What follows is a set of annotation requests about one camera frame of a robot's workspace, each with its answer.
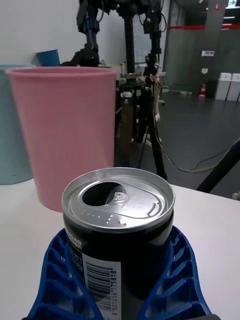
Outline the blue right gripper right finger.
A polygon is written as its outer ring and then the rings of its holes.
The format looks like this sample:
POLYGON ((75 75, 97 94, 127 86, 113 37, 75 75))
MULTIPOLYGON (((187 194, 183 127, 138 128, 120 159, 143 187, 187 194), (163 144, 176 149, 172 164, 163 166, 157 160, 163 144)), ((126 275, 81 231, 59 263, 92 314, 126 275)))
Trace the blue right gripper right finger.
POLYGON ((194 251, 175 226, 170 233, 169 261, 144 302, 138 320, 189 320, 208 316, 194 251))

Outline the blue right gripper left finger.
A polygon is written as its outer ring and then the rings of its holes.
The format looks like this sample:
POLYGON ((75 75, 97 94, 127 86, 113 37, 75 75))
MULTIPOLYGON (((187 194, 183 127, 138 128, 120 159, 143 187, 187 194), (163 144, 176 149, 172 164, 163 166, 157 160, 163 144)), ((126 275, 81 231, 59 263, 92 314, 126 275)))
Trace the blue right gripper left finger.
POLYGON ((74 275, 62 229, 46 250, 29 320, 102 320, 99 308, 74 275))

